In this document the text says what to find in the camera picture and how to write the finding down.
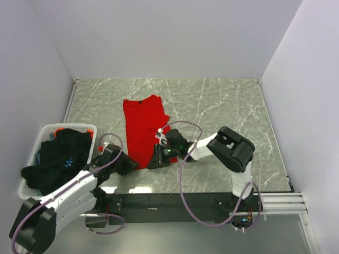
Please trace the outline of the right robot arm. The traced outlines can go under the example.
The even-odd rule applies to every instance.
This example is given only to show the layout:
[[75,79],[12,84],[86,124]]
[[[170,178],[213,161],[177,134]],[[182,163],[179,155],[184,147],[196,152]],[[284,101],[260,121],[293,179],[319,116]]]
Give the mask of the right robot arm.
[[196,142],[188,142],[177,129],[166,134],[159,129],[156,138],[159,143],[154,145],[147,169],[167,167],[171,164],[170,160],[176,157],[196,162],[213,156],[231,172],[233,207],[244,211],[251,206],[253,188],[246,184],[252,182],[251,163],[255,151],[252,142],[226,126]]

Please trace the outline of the red polo shirt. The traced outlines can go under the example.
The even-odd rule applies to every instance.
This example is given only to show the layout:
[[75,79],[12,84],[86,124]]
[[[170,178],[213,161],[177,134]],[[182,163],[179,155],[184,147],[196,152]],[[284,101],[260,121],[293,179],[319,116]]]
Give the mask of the red polo shirt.
[[126,121],[128,156],[139,163],[138,170],[147,168],[159,140],[155,137],[159,128],[165,126],[170,116],[165,114],[160,96],[151,95],[141,101],[123,101]]

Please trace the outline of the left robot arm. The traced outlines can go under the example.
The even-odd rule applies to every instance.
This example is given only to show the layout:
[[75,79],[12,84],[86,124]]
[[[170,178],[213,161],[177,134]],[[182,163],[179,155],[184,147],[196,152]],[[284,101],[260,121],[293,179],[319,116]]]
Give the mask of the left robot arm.
[[114,173],[121,176],[131,173],[139,164],[114,144],[101,150],[100,155],[56,191],[23,202],[9,233],[13,253],[17,253],[18,246],[28,253],[44,253],[55,236],[83,213],[100,215],[104,222],[119,217],[122,198],[110,201],[100,185]]

